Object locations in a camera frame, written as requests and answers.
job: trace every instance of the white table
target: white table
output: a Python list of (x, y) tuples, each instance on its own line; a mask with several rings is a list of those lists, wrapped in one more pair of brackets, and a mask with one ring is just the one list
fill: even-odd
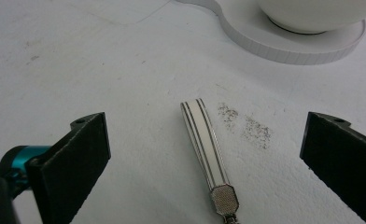
[[(221, 223), (179, 107), (199, 97), (242, 223), (364, 223), (299, 153), (308, 111), (366, 135), (366, 35), (339, 62), (295, 66), (176, 1), (0, 0), (0, 159), (106, 112), (112, 159), (74, 223)], [(14, 202), (22, 223), (40, 223), (31, 191)]]

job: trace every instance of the white bowl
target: white bowl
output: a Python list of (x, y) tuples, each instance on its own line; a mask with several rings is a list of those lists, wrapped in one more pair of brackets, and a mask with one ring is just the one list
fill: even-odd
[(319, 34), (366, 18), (366, 0), (257, 0), (276, 25), (299, 34)]

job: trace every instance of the scratch mark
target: scratch mark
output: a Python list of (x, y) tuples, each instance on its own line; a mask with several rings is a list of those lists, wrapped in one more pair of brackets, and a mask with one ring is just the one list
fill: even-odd
[(101, 20), (101, 21), (105, 21), (105, 22), (106, 22), (106, 23), (108, 23), (108, 24), (111, 24), (111, 25), (123, 25), (123, 24), (121, 24), (121, 23), (119, 23), (119, 22), (112, 21), (112, 20), (109, 20), (109, 19), (107, 19), (107, 18), (105, 18), (105, 17), (102, 17), (102, 16), (100, 16), (100, 15), (97, 15), (96, 13), (93, 13), (93, 12), (91, 12), (91, 11), (89, 11), (89, 10), (86, 10), (86, 9), (80, 8), (80, 7), (78, 7), (78, 6), (75, 6), (74, 4), (68, 4), (68, 6), (73, 7), (73, 8), (75, 8), (75, 9), (79, 10), (79, 11), (82, 11), (82, 12), (88, 13), (89, 15), (91, 15), (91, 16), (93, 16), (93, 17), (96, 17), (96, 18), (98, 18), (98, 19), (99, 19), (99, 20)]
[(162, 6), (160, 6), (159, 8), (157, 8), (156, 10), (154, 10), (153, 12), (151, 12), (148, 16), (146, 16), (145, 18), (143, 18), (142, 20), (136, 22), (136, 24), (148, 19), (149, 17), (151, 17), (152, 15), (156, 14), (158, 11), (160, 11), (163, 7), (165, 7), (166, 5), (168, 5), (172, 0), (169, 0), (168, 2), (166, 2), (165, 4), (163, 4)]
[(289, 92), (289, 96), (288, 96), (288, 99), (290, 99), (291, 95), (296, 91), (296, 86), (299, 82), (299, 78), (300, 78), (300, 75), (297, 75), (295, 78), (294, 78), (294, 83), (293, 83), (293, 86), (291, 87), (290, 89), (290, 92)]
[(219, 84), (215, 84), (217, 87), (219, 87), (219, 88), (221, 88), (221, 89), (223, 89), (223, 90), (225, 90), (225, 91), (228, 91), (227, 90), (227, 88), (225, 88), (225, 87), (223, 87), (223, 86), (221, 86), (221, 85), (219, 85)]
[(246, 116), (246, 127), (242, 135), (256, 147), (268, 149), (270, 147), (272, 132), (273, 131), (270, 128), (258, 123), (253, 118)]
[(224, 125), (227, 130), (234, 133), (235, 122), (238, 117), (238, 112), (229, 108), (225, 103), (218, 104), (218, 114), (223, 118)]
[(39, 58), (39, 56), (33, 56), (32, 58), (31, 58), (31, 61), (34, 61), (34, 60), (36, 60), (36, 59), (38, 59)]

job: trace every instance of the teal metal piece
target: teal metal piece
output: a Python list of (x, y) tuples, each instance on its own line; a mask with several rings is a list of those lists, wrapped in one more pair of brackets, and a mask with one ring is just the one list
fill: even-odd
[(20, 169), (26, 175), (25, 163), (31, 158), (45, 153), (49, 148), (49, 146), (29, 146), (23, 148), (15, 157), (11, 168)]

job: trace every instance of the white surface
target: white surface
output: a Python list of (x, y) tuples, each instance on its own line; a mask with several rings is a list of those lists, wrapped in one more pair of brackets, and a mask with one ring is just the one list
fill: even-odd
[[(202, 7), (0, 0), (0, 159), (106, 112), (112, 159), (74, 223), (221, 223), (179, 106), (198, 97), (242, 223), (364, 223), (299, 152), (308, 111), (366, 134), (366, 36), (341, 61), (294, 66), (236, 46)], [(30, 191), (15, 204), (22, 223), (40, 222)]]
[(298, 65), (332, 63), (352, 52), (365, 34), (365, 21), (319, 35), (298, 35), (275, 26), (256, 0), (178, 0), (219, 16), (226, 34), (262, 58)]

